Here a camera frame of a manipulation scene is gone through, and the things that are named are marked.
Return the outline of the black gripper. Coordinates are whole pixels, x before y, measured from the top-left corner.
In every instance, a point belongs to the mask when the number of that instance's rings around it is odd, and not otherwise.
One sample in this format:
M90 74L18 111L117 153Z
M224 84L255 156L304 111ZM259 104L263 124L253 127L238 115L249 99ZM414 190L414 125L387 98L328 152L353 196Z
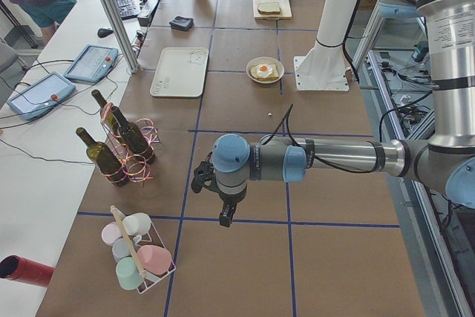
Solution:
M209 152L206 158L201 161L199 166L194 170L191 190L195 194L199 194L202 189L218 193L223 201L223 209L219 215L219 223L221 226L231 226L238 202L218 186L211 158L212 153Z

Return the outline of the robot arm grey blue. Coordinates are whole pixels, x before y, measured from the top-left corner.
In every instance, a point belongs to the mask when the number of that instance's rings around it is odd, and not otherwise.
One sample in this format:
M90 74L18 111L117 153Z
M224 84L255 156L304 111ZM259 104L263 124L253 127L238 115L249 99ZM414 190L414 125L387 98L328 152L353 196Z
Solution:
M474 206L474 0L379 0L384 17L427 22L435 132L428 140L387 143L266 135L249 143L219 137L194 170L193 192L219 194L230 226L250 180L303 180L310 168L408 177L468 208Z

